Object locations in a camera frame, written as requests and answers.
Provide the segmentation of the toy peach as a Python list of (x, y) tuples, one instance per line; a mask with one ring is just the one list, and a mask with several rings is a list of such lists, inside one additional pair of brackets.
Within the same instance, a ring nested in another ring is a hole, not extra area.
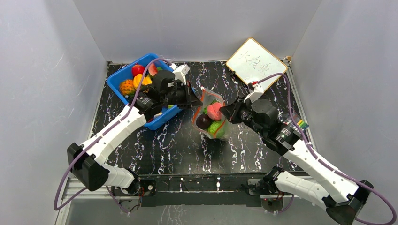
[(209, 106), (207, 106), (207, 115), (214, 121), (220, 121), (222, 119), (222, 113), (220, 111), (220, 108), (222, 107), (222, 104), (219, 102), (215, 102)]

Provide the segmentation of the green toy lettuce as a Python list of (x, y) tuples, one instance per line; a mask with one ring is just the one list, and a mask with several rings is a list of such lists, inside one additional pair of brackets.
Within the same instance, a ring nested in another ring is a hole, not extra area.
[(227, 137), (228, 121), (220, 108), (223, 103), (213, 100), (207, 105), (201, 114), (201, 129), (213, 139), (225, 139)]

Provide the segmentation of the green toy custard apple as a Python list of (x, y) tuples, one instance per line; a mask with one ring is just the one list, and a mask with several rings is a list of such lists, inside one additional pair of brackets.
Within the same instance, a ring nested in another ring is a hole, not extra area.
[(222, 126), (222, 121), (213, 121), (207, 131), (213, 135), (223, 136), (225, 129)]

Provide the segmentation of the dark toy plum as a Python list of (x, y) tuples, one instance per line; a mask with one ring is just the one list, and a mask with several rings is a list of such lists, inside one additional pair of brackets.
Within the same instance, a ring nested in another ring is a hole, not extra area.
[(212, 122), (213, 120), (207, 114), (201, 114), (197, 117), (195, 124), (199, 129), (206, 130)]

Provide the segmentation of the clear zip top bag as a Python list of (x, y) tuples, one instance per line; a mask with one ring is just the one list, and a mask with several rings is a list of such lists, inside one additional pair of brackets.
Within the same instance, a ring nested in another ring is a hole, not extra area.
[(192, 119), (194, 127), (209, 139), (227, 140), (230, 135), (229, 122), (221, 113), (225, 102), (221, 95), (200, 87), (202, 106), (200, 106)]

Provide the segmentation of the yellow toy bell pepper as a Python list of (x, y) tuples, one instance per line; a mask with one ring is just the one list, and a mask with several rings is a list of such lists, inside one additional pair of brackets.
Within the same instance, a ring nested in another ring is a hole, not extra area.
[(148, 76), (144, 76), (142, 74), (137, 74), (133, 78), (133, 87), (135, 90), (138, 89), (139, 84), (141, 84), (141, 86), (150, 85), (150, 84), (152, 84), (152, 80)]

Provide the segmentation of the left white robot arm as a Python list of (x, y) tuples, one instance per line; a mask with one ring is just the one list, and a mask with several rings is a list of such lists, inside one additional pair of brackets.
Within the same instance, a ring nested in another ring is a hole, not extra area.
[(71, 173), (90, 191), (102, 186), (122, 188), (135, 195), (140, 190), (140, 178), (131, 169), (106, 164), (108, 156), (130, 134), (141, 128), (163, 107), (176, 105), (180, 109), (202, 106), (189, 81), (188, 69), (182, 65), (174, 71), (161, 70), (152, 84), (136, 91), (132, 102), (108, 125), (90, 139), (67, 148)]

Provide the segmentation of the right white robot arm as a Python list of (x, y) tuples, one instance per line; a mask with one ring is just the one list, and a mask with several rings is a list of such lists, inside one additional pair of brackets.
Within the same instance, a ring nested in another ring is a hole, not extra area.
[(257, 183), (257, 190), (264, 189), (270, 194), (287, 192), (319, 206), (340, 225), (354, 222), (370, 192), (337, 175), (336, 168), (321, 164), (322, 157), (311, 154), (292, 121), (279, 121), (278, 110), (268, 100), (244, 103), (238, 98), (220, 111), (229, 122), (247, 125), (269, 149), (296, 163), (313, 178), (309, 181), (275, 166)]

